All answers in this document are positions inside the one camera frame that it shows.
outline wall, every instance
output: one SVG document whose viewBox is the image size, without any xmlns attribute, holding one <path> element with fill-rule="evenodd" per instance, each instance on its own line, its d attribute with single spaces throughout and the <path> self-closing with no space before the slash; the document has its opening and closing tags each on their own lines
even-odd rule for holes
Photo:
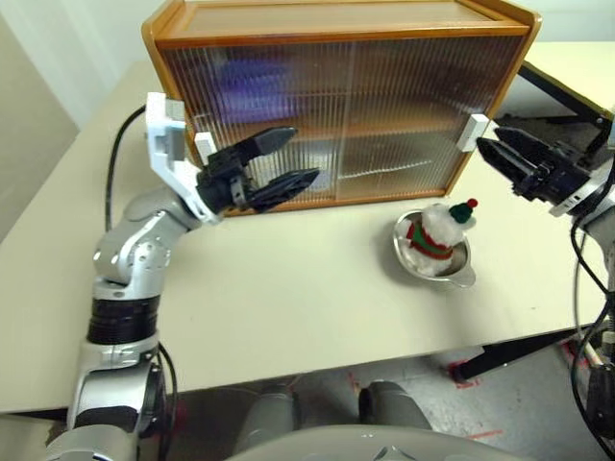
<svg viewBox="0 0 615 461">
<path fill-rule="evenodd" d="M 77 127 L 1 16 L 0 56 L 1 242 L 73 142 Z"/>
<path fill-rule="evenodd" d="M 543 14 L 539 40 L 615 40 L 615 0 L 516 1 Z M 140 24 L 161 2 L 3 0 L 0 13 L 81 127 L 131 62 L 147 59 Z M 512 91 L 529 90 L 517 82 Z"/>
</svg>

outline white wall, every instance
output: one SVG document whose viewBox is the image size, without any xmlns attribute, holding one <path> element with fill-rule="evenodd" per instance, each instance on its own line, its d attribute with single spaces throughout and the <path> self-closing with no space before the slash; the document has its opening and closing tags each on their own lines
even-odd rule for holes
<svg viewBox="0 0 615 461">
<path fill-rule="evenodd" d="M 161 2 L 2 0 L 0 13 L 81 127 L 131 62 L 147 59 L 140 24 Z M 543 15 L 539 40 L 615 40 L 615 0 L 516 2 Z M 512 91 L 517 100 L 530 90 L 517 82 Z"/>
</svg>

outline stainless steel bowl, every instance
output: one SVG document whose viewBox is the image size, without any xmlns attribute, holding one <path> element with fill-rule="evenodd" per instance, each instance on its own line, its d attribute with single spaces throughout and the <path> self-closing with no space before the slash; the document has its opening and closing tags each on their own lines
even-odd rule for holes
<svg viewBox="0 0 615 461">
<path fill-rule="evenodd" d="M 413 209 L 400 216 L 400 219 L 395 223 L 395 229 L 393 230 L 393 246 L 395 248 L 395 254 L 404 269 L 418 279 L 446 281 L 462 288 L 468 288 L 474 285 L 477 276 L 472 269 L 470 244 L 467 238 L 464 238 L 462 242 L 457 243 L 453 247 L 453 261 L 451 266 L 441 274 L 430 277 L 421 274 L 416 269 L 416 265 L 412 261 L 409 252 L 406 251 L 406 249 L 409 248 L 409 243 L 411 243 L 411 240 L 406 237 L 406 234 L 411 223 L 421 223 L 421 216 L 420 209 Z"/>
</svg>

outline plush snowman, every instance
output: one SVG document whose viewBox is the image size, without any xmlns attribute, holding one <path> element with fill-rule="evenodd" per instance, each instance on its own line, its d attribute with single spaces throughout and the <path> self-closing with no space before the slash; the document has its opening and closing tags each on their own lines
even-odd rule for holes
<svg viewBox="0 0 615 461">
<path fill-rule="evenodd" d="M 407 254 L 418 272 L 433 277 L 451 266 L 453 247 L 463 241 L 463 231 L 478 204 L 470 199 L 451 207 L 436 204 L 423 209 L 421 222 L 412 223 L 406 236 L 411 240 Z"/>
</svg>

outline gray floor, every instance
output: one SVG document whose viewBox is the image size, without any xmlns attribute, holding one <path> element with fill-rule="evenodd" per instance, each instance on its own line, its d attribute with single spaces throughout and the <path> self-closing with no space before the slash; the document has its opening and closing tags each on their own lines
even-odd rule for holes
<svg viewBox="0 0 615 461">
<path fill-rule="evenodd" d="M 471 387 L 458 388 L 448 377 L 447 365 L 477 353 L 480 349 L 447 352 L 274 381 L 292 386 L 299 395 L 303 427 L 356 423 L 358 389 L 386 379 L 399 383 L 414 397 L 434 430 L 537 460 L 606 459 L 574 405 L 568 358 L 560 347 L 486 374 Z M 271 382 L 182 395 L 170 461 L 228 457 L 258 390 Z M 143 454 L 143 459 L 154 459 L 149 457 L 151 448 Z"/>
</svg>

